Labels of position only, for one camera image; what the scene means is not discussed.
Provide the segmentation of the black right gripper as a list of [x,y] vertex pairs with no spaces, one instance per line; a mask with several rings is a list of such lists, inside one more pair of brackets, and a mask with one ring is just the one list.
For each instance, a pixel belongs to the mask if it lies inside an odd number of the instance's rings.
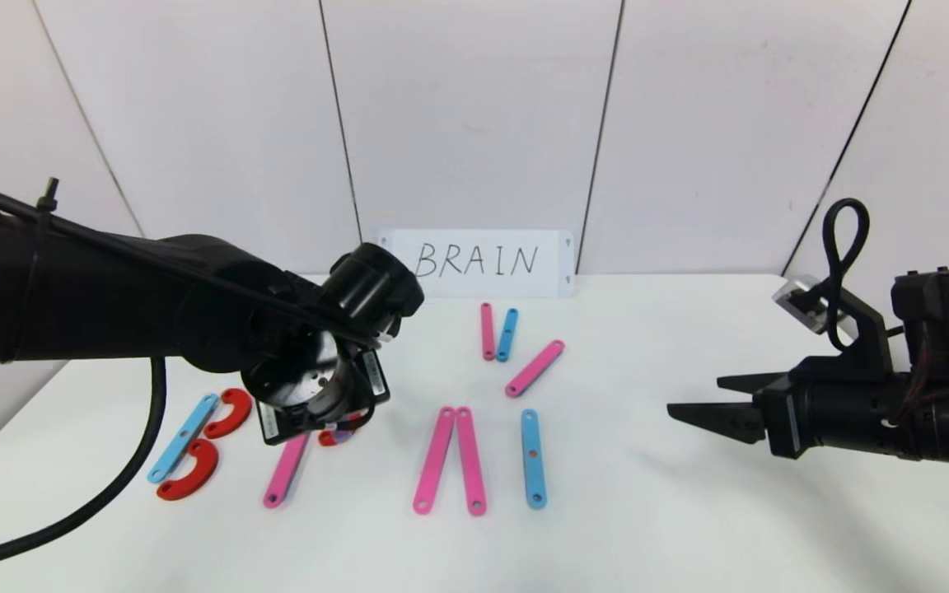
[[886,424],[899,408],[899,384],[791,381],[787,375],[719,376],[723,390],[760,392],[753,402],[669,403],[666,411],[690,427],[745,444],[768,438],[773,455],[792,460],[815,447],[920,459],[912,429]]

